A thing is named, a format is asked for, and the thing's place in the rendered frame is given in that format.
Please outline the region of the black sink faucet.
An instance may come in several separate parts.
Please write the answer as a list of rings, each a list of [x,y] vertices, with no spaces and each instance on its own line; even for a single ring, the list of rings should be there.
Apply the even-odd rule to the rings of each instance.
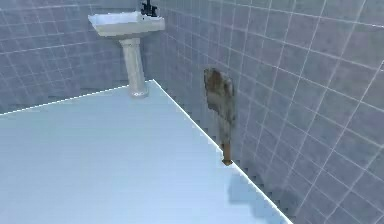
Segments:
[[[157,16],[156,10],[158,9],[158,7],[152,5],[151,0],[146,0],[146,2],[142,4],[142,6],[143,6],[143,8],[141,9],[142,15],[147,15],[150,17]]]

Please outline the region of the brown grey toilet brush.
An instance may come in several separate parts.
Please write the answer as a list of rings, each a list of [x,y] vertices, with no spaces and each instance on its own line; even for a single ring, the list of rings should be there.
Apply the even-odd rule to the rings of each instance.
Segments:
[[[235,123],[234,87],[229,75],[216,68],[204,70],[204,87],[207,106],[217,113],[222,162],[229,166],[231,159],[231,132]]]

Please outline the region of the white pedestal sink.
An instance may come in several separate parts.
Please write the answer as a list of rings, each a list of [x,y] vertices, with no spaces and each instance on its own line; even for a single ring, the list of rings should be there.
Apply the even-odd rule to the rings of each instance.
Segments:
[[[101,37],[116,39],[123,51],[128,75],[128,90],[133,98],[145,98],[149,89],[141,57],[141,38],[165,29],[165,19],[143,15],[139,11],[94,14],[88,20]]]

